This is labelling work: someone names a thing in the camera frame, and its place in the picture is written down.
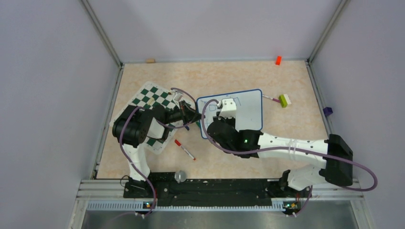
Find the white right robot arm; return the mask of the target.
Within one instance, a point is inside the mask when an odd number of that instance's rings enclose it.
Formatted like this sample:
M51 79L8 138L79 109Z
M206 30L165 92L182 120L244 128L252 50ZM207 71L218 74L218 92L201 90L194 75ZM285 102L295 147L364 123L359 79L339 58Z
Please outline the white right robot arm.
M283 138L260 130L236 130L233 122L224 118L215 118L204 132L221 150L242 158L282 158L306 163L302 168L284 171L279 179L280 191L287 197L315 184L353 184L352 150L339 135L331 134L326 140Z

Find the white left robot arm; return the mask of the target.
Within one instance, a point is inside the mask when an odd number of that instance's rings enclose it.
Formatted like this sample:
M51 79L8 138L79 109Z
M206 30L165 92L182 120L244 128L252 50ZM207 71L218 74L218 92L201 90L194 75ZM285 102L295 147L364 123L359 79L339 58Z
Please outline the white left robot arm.
M160 104L149 109L135 105L125 108L113 122L112 134L129 163L128 189L135 189L141 197L148 197L153 192L153 184L147 181L150 169L145 157L146 139L165 141L170 130L175 129L170 124L182 121L179 128L183 128L200 120L201 116L184 101L169 109Z

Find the blue framed whiteboard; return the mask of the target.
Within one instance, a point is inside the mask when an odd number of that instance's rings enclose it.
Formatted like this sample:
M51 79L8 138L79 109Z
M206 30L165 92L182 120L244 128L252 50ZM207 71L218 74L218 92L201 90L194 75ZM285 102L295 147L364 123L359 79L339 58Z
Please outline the blue framed whiteboard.
M215 94L199 97L197 102L198 111L202 112L204 105L211 99L221 101L232 98L236 103L236 130L261 130L263 128L263 99L260 89Z

